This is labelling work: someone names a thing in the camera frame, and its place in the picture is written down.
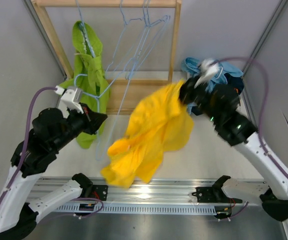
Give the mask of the light blue shorts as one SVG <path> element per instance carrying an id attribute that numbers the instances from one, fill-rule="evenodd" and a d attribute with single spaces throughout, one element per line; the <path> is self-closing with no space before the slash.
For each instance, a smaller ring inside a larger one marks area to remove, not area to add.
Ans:
<path id="1" fill-rule="evenodd" d="M 190 74 L 190 78 L 181 86 L 181 96 L 202 83 L 207 83 L 206 91 L 209 93 L 213 91 L 216 85 L 228 85 L 238 95 L 244 89 L 243 72 L 226 61 L 216 63 L 211 58 L 201 61 L 187 57 L 182 62 L 182 70 Z"/>

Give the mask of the navy blue shorts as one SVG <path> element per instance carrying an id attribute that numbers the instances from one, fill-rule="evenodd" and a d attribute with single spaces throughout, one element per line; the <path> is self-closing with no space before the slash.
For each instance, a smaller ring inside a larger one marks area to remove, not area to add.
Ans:
<path id="1" fill-rule="evenodd" d="M 235 77 L 229 73 L 225 74 L 227 84 L 235 89 L 235 91 L 241 95 L 244 90 L 244 83 L 242 77 Z"/>

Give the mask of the lime green shorts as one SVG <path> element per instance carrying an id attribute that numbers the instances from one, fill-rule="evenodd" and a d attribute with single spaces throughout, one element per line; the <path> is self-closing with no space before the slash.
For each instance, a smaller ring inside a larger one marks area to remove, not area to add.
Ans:
<path id="1" fill-rule="evenodd" d="M 76 75 L 87 74 L 88 76 L 81 76 L 77 79 L 77 87 L 81 88 L 84 92 L 98 96 L 109 84 L 105 79 L 105 71 L 102 67 L 103 45 L 94 30 L 85 23 L 89 41 L 96 55 L 93 58 L 90 52 L 86 50 L 85 40 L 79 29 L 80 23 L 81 21 L 77 21 L 72 29 L 72 43 L 76 50 L 73 78 L 64 81 L 60 86 L 65 89 L 74 86 L 74 77 Z M 109 97 L 110 90 L 100 98 L 100 113 L 106 113 Z M 86 104 L 92 111 L 97 112 L 95 99 L 83 94 L 81 102 Z"/>

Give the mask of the yellow shorts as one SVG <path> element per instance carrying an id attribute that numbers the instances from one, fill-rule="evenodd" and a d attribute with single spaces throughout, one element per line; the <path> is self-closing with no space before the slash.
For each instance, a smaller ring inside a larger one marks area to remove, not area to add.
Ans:
<path id="1" fill-rule="evenodd" d="M 137 104 L 124 137 L 107 150 L 110 163 L 101 170 L 107 184 L 126 189 L 135 179 L 147 184 L 162 164 L 164 153 L 187 144 L 194 122 L 179 100 L 184 83 L 168 84 Z"/>

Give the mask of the blue hanger of yellow shorts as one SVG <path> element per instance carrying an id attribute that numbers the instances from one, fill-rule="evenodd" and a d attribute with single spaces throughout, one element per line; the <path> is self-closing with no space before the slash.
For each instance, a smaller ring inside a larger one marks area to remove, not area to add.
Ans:
<path id="1" fill-rule="evenodd" d="M 84 74 L 84 73 L 80 73 L 78 75 L 76 75 L 74 77 L 74 86 L 76 87 L 77 86 L 77 79 L 79 77 L 87 77 L 88 75 L 87 74 Z M 108 84 L 108 86 L 103 90 L 103 92 L 99 95 L 93 95 L 93 94 L 90 94 L 88 92 L 83 92 L 84 95 L 86 96 L 89 96 L 93 99 L 96 100 L 96 103 L 97 103 L 97 112 L 100 112 L 100 98 L 110 89 L 112 83 Z M 96 131 L 96 137 L 97 137 L 97 145 L 96 145 L 96 151 L 95 151 L 95 157 L 96 157 L 96 160 L 97 161 L 101 161 L 103 159 L 103 154 L 100 155 L 99 154 L 99 146 L 100 146 L 100 143 L 101 143 L 101 134 L 100 134 L 100 128 Z"/>

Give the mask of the blue hanger of light shorts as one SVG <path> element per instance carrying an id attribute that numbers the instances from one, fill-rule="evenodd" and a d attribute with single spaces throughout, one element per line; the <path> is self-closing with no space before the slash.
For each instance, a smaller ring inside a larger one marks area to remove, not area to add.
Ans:
<path id="1" fill-rule="evenodd" d="M 108 64 L 105 74 L 108 74 L 109 71 L 115 72 L 119 65 L 124 61 L 124 58 L 129 54 L 129 51 L 132 50 L 132 46 L 129 46 L 127 50 L 125 50 L 124 45 L 127 45 L 127 43 L 123 43 L 123 40 L 126 39 L 126 31 L 129 29 L 129 25 L 136 22 L 144 22 L 145 21 L 145 14 L 139 16 L 139 17 L 126 17 L 126 13 L 124 12 L 123 8 L 124 1 L 121 0 L 119 3 L 119 11 L 122 16 L 123 21 L 123 29 L 119 35 L 116 47 L 114 49 L 111 62 Z"/>

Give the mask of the blue hanger of navy shorts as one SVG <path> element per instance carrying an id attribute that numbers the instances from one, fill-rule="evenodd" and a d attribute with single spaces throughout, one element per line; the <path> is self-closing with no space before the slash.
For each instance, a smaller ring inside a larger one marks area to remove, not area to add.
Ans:
<path id="1" fill-rule="evenodd" d="M 118 108 L 118 111 L 116 111 L 116 115 L 129 115 L 132 110 L 134 109 L 133 107 L 131 108 L 123 108 L 123 102 L 126 97 L 126 93 L 128 91 L 129 86 L 134 85 L 136 87 L 140 86 L 145 86 L 145 87 L 160 87 L 163 86 L 167 83 L 167 80 L 161 80 L 161 79 L 137 79 L 133 80 L 133 75 L 137 72 L 137 70 L 141 67 L 141 65 L 145 62 L 145 60 L 148 58 L 150 55 L 151 51 L 155 48 L 156 44 L 159 42 L 161 37 L 164 35 L 164 32 L 166 30 L 166 27 L 169 23 L 170 16 L 169 15 L 164 15 L 163 17 L 159 18 L 158 20 L 152 22 L 150 20 L 149 16 L 149 5 L 150 1 L 145 0 L 142 5 L 142 10 L 143 10 L 143 20 L 145 22 L 145 27 L 144 30 L 140 33 L 140 41 L 137 45 L 136 51 L 129 59 L 127 62 L 128 64 L 131 64 L 129 70 L 123 70 L 122 72 L 125 73 L 125 81 L 126 81 L 126 88 L 125 88 L 125 93 L 122 97 L 120 106 Z M 147 41 L 147 38 L 149 36 L 149 32 L 152 28 L 155 26 L 162 24 L 162 26 L 157 30 L 155 33 L 154 37 L 150 40 Z"/>

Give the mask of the blue hanger of green shorts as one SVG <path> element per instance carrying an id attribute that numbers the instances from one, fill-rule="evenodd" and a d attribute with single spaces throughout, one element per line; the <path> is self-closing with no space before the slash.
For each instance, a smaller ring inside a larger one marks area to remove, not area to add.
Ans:
<path id="1" fill-rule="evenodd" d="M 81 20 L 81 23 L 79 24 L 79 29 L 82 32 L 82 35 L 84 37 L 85 44 L 86 44 L 86 50 L 88 50 L 90 52 L 90 55 L 93 58 L 95 58 L 96 55 L 95 55 L 95 52 L 94 52 L 93 47 L 91 45 L 91 42 L 89 41 L 89 38 L 88 38 L 88 33 L 87 33 L 87 29 L 86 29 L 86 26 L 85 26 L 85 23 L 84 23 L 84 20 L 83 20 L 83 16 L 82 16 L 82 12 L 81 12 L 81 9 L 80 9 L 80 6 L 79 6 L 79 2 L 78 2 L 78 0 L 75 0 L 75 2 L 76 2 L 76 6 L 77 6 L 77 9 L 78 9 L 78 12 L 79 12 L 80 20 Z"/>

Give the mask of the blue hanger of camouflage shorts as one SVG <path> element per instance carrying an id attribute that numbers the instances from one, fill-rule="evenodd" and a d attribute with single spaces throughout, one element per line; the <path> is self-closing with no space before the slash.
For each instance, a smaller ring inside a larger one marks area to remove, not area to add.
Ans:
<path id="1" fill-rule="evenodd" d="M 165 14 L 156 20 L 150 17 L 150 0 L 145 0 L 142 6 L 142 12 L 145 14 L 144 29 L 140 33 L 140 40 L 136 46 L 133 56 L 128 61 L 129 69 L 125 79 L 130 81 L 142 64 L 146 61 L 152 50 L 155 48 L 170 21 L 170 15 Z"/>

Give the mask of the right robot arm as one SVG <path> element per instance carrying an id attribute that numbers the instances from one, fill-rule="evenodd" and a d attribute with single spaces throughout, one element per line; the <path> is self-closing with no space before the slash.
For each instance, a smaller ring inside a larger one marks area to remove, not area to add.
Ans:
<path id="1" fill-rule="evenodd" d="M 288 168 L 260 138 L 256 126 L 237 111 L 240 101 L 233 87 L 218 84 L 208 92 L 207 83 L 198 84 L 197 80 L 192 77 L 181 86 L 179 100 L 196 104 L 213 122 L 219 137 L 241 153 L 264 179 L 255 184 L 223 175 L 212 185 L 213 198 L 219 203 L 227 199 L 246 201 L 261 206 L 279 222 L 288 220 Z"/>

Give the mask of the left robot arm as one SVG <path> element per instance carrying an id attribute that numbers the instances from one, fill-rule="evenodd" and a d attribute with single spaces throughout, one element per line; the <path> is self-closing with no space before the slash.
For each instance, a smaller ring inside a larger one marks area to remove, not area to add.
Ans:
<path id="1" fill-rule="evenodd" d="M 33 128 L 21 142 L 12 158 L 6 183 L 18 170 L 5 196 L 0 196 L 0 240 L 22 240 L 37 224 L 56 208 L 75 200 L 87 200 L 93 194 L 93 182 L 77 173 L 60 188 L 48 195 L 27 202 L 27 198 L 41 175 L 57 158 L 59 151 L 80 133 L 95 134 L 107 119 L 104 113 L 91 111 L 82 104 L 83 112 L 73 109 L 64 117 L 58 108 L 41 111 L 32 121 Z"/>

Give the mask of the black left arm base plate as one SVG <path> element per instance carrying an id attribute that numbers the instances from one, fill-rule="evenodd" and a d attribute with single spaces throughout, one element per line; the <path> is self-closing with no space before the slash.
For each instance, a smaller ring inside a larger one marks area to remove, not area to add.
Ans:
<path id="1" fill-rule="evenodd" d="M 108 186 L 107 185 L 92 185 L 88 187 L 83 193 L 81 194 L 81 198 L 95 198 L 100 199 L 102 201 L 107 200 L 108 195 Z"/>

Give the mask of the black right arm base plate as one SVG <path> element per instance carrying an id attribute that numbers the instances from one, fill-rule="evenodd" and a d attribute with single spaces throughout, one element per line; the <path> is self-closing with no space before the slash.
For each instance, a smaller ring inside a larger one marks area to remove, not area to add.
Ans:
<path id="1" fill-rule="evenodd" d="M 198 203 L 237 203 L 241 204 L 243 200 L 227 197 L 221 188 L 213 186 L 199 186 L 195 191 L 189 193 L 190 196 L 197 198 Z"/>

